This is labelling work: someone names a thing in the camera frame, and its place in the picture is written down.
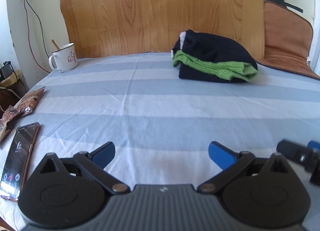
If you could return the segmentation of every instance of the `striped bed sheet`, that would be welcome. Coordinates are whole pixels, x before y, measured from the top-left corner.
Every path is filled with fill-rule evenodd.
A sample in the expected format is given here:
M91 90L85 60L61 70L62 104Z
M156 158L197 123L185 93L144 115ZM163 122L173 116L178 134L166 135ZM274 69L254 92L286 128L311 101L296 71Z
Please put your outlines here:
M47 152L71 157L113 141L116 156L105 170L131 188L196 187L221 171L208 156L211 141L259 157L269 157L283 138L320 141L315 79L263 66L246 84L181 80L178 74L169 53L82 59L69 72L53 71L32 89L46 87L35 112L16 126L42 125L28 174ZM14 132L0 144L0 172ZM320 190L302 167L292 166L312 199L304 226L320 230ZM16 230L25 226L14 202L0 200L0 217Z

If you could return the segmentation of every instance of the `wooden headboard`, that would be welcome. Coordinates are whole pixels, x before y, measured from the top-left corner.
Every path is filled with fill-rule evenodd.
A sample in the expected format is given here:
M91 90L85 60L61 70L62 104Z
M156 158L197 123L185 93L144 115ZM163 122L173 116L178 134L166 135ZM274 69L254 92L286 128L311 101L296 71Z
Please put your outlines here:
M264 54L263 0L60 0L78 57L169 51L181 31L214 33Z

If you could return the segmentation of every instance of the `metal screw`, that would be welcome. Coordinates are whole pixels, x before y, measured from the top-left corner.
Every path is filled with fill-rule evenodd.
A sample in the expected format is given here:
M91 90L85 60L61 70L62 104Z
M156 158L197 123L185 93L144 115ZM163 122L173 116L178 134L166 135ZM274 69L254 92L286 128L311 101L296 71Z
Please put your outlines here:
M118 184L114 184L113 186L112 186L112 190L114 191L114 192L125 192L125 191L127 191L128 190L128 186L127 185L125 185L125 184L123 184L123 183L118 183Z
M205 184L202 184L200 186L200 189L203 191L203 192L213 192L215 191L216 187L214 184L211 184L211 183L205 183Z
M300 157L300 161L303 162L305 160L306 156L305 155L301 155Z

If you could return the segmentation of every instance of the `blue gripper pad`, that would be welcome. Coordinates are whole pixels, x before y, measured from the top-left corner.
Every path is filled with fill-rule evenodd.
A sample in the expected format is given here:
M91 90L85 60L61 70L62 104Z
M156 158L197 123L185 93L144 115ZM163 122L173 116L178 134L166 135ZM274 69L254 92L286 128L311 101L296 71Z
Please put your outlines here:
M236 157L217 146L215 141L209 144L208 151L210 159L212 159L222 170L225 170L236 162Z
M318 149L320 151L320 143L315 141L310 141L307 147L311 149Z
M115 145L110 141L96 149L94 152L90 153L92 162L101 169L104 169L113 160L115 154Z

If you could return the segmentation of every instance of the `mug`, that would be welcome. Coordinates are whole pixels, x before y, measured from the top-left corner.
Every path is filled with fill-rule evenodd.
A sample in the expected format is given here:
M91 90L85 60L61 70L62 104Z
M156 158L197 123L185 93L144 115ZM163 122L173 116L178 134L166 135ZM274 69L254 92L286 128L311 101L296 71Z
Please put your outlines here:
M52 70L64 73L78 65L74 43L64 45L60 50L53 51L52 54L53 55L49 57L49 65ZM52 59L54 59L57 68L53 66Z

